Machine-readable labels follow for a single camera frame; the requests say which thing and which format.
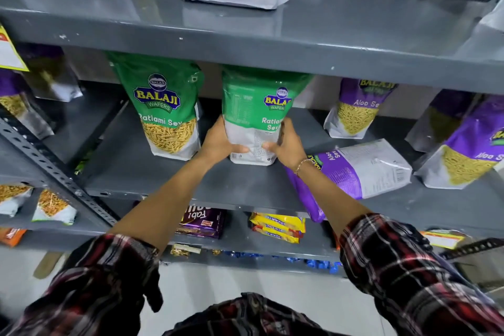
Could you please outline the person's left forearm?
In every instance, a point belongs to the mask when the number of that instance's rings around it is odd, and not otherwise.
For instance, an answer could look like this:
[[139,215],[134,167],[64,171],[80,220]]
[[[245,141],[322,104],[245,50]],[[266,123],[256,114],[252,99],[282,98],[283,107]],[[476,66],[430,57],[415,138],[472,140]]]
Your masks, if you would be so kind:
[[200,152],[155,193],[135,206],[108,233],[135,238],[163,252],[190,205],[196,188],[215,164],[210,155]]

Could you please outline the grey metal shelf unit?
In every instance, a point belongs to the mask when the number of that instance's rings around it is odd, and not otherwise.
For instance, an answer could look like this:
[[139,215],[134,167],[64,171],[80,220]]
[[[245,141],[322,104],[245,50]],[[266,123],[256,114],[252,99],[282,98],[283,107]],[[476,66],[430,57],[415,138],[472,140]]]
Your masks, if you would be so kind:
[[[290,0],[267,12],[182,0],[153,0],[147,20],[111,10],[134,0],[0,0],[0,21],[16,40],[145,53],[219,64],[353,76],[438,88],[504,92],[504,62],[461,57],[457,50],[476,25],[475,0]],[[139,123],[127,106],[92,153],[85,188],[101,198],[139,200],[173,175],[181,161],[154,161],[141,145]],[[307,223],[298,245],[253,232],[254,210],[305,214],[283,166],[223,161],[209,172],[193,204],[231,210],[221,239],[201,247],[313,260],[337,259],[331,235]],[[457,230],[474,240],[504,239],[504,184],[496,172],[463,190],[406,187],[365,200],[375,212],[423,230]]]

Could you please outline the yellow biscuit pack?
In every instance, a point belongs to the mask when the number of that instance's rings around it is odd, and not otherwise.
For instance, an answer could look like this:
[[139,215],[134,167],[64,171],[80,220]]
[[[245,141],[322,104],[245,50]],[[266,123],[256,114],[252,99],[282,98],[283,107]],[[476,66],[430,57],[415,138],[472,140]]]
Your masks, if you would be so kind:
[[255,225],[265,224],[274,228],[282,229],[282,231],[298,231],[303,234],[306,233],[305,218],[285,216],[282,214],[253,212],[249,217],[249,220]]
[[261,235],[269,236],[275,239],[279,239],[285,242],[288,242],[290,244],[299,244],[300,243],[300,238],[290,235],[285,232],[269,229],[269,228],[263,228],[259,225],[253,225],[251,228],[254,232],[259,233]]

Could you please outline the small white snack packet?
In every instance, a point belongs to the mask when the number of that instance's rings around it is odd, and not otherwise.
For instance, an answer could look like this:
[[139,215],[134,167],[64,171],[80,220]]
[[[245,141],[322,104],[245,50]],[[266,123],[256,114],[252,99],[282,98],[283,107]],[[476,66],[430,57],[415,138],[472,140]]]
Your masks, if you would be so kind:
[[31,197],[33,189],[24,185],[0,185],[0,214],[14,217]]
[[31,222],[56,221],[64,225],[73,225],[77,210],[57,194],[43,189],[37,200]]

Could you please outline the brown cardboard piece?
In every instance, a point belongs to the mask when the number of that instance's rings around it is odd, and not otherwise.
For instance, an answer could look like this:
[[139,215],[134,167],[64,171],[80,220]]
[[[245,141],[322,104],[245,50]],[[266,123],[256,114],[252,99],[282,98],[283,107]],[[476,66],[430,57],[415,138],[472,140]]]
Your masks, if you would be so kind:
[[46,252],[34,269],[33,277],[38,280],[46,279],[49,275],[51,275],[63,255],[63,252],[58,251]]

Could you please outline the grey slotted angle shelf unit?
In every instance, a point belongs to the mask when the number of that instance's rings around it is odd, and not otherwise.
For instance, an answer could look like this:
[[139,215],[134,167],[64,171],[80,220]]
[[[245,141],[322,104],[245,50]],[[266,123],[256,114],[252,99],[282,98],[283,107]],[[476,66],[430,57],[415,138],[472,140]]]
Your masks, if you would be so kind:
[[[41,187],[35,188],[35,193],[28,199],[26,224],[5,224],[5,227],[27,229],[41,232],[42,237],[57,238],[61,234],[88,238],[107,232],[115,225],[119,216],[100,199],[90,196],[81,185],[74,167],[66,166],[46,145],[42,144],[28,129],[26,129],[5,108],[0,106],[0,139],[13,148],[14,156],[28,163],[26,167],[30,177],[40,174],[38,181]],[[75,208],[77,220],[73,225],[65,225],[59,221],[42,220],[32,222],[37,200],[41,191],[48,189]]]

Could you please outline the grey slotted angle bar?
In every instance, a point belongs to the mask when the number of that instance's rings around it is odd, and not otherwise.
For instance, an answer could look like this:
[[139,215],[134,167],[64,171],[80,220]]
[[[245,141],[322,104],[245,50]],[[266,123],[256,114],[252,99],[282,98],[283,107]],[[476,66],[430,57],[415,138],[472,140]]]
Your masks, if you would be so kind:
[[503,238],[486,238],[477,242],[463,245],[454,250],[447,250],[439,254],[439,257],[451,261],[461,257],[476,255],[482,252],[504,247]]

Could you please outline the red plaid shirt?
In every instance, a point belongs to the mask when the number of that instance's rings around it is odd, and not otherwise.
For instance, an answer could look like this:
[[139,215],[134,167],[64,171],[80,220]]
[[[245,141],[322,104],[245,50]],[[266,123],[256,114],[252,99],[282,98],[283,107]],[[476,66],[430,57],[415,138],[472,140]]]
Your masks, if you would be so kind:
[[[435,255],[411,225],[360,216],[340,239],[349,280],[374,297],[398,336],[504,336],[493,301]],[[137,336],[147,301],[163,305],[158,249],[122,235],[93,238],[69,256],[8,336]],[[212,305],[163,336],[339,336],[257,293]]]

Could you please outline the person's left hand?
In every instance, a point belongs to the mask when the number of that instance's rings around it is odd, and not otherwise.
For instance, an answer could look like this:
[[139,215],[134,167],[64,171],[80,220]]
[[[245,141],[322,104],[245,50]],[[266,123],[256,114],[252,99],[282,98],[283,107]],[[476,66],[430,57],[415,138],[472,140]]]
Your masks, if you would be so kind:
[[225,120],[220,115],[214,125],[207,131],[197,158],[203,160],[207,166],[214,166],[229,157],[230,144],[234,143],[229,141],[225,131]]

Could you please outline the yellow paper shelf tag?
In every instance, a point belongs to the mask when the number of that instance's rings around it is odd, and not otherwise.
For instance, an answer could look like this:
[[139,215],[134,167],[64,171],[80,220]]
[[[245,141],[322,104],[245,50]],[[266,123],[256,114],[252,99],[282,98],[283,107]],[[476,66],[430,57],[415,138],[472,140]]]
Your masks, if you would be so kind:
[[0,24],[0,68],[17,72],[29,72],[27,65],[16,51],[13,41],[2,24]]

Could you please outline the person's right forearm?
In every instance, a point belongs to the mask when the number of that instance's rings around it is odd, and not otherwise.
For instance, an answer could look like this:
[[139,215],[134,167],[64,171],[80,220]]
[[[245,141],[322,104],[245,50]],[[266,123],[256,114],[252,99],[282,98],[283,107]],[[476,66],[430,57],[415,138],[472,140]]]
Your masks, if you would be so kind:
[[352,222],[373,214],[371,210],[341,190],[311,160],[308,159],[296,175],[309,188],[338,237],[342,236]]

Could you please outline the purple biscuit pack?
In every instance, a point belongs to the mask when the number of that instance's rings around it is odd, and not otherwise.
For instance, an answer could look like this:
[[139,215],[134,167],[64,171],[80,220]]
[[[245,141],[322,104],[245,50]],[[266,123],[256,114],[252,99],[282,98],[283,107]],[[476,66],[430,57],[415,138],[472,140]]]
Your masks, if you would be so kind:
[[192,237],[221,238],[226,211],[205,206],[189,206],[175,233]]

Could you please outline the person's right hand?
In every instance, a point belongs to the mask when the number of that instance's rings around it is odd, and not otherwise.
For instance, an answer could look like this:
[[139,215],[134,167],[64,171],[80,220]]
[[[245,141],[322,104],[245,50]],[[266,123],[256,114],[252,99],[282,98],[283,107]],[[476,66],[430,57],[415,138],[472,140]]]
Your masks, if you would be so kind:
[[281,124],[277,142],[282,144],[282,154],[276,155],[277,159],[294,174],[299,173],[301,166],[308,162],[308,157],[289,117]]

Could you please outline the green snack bag white bottom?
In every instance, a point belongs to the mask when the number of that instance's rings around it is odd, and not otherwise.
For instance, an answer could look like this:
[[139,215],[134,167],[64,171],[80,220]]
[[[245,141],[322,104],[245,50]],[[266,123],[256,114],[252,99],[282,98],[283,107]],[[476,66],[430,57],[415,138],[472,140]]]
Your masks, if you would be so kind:
[[228,140],[247,147],[232,153],[239,165],[270,166],[276,156],[264,142],[277,142],[282,121],[294,100],[313,79],[309,73],[223,65],[222,113]]

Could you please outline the purple white snack bag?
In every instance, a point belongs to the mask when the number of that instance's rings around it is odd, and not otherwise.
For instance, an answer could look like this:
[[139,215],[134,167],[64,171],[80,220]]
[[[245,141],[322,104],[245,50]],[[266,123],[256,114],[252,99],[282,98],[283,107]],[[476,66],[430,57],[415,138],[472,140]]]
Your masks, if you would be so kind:
[[22,44],[19,53],[29,70],[23,78],[36,98],[68,103],[83,96],[61,47]]
[[0,68],[0,104],[34,136],[43,140],[54,135],[54,131],[34,109],[28,92],[28,86],[19,73]]
[[356,200],[407,186],[413,174],[410,164],[386,139],[336,148],[307,158]]
[[431,152],[459,127],[475,96],[474,92],[441,90],[408,132],[405,140],[417,152]]
[[323,128],[331,138],[362,139],[380,106],[397,87],[391,82],[342,78],[338,101]]
[[427,188],[462,190],[504,161],[504,95],[486,95],[414,175]]

